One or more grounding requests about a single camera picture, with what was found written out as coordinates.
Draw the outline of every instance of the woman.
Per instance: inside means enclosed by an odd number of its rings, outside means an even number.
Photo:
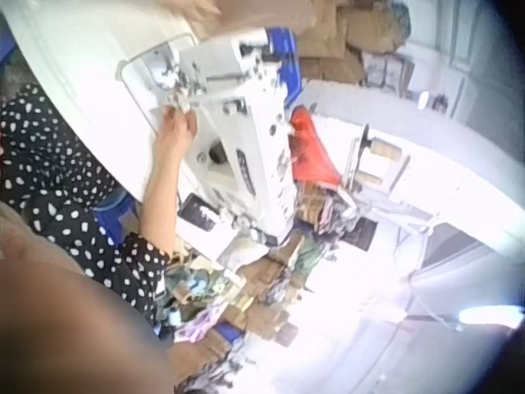
[[[86,276],[115,291],[154,324],[153,293],[173,253],[179,166],[196,132],[194,114],[184,116],[173,108],[164,112],[140,234],[129,235],[120,247],[90,212],[117,182],[42,88],[26,85],[2,106],[0,120],[0,200],[19,213],[34,234],[64,249]],[[2,235],[4,257],[29,253],[24,245],[13,249],[15,244]],[[38,254],[39,247],[33,249]]]

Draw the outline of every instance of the red fabric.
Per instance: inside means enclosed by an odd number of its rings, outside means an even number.
[[[310,112],[305,107],[297,107],[290,123],[295,129],[290,141],[294,179],[337,187],[341,175],[317,136]]]

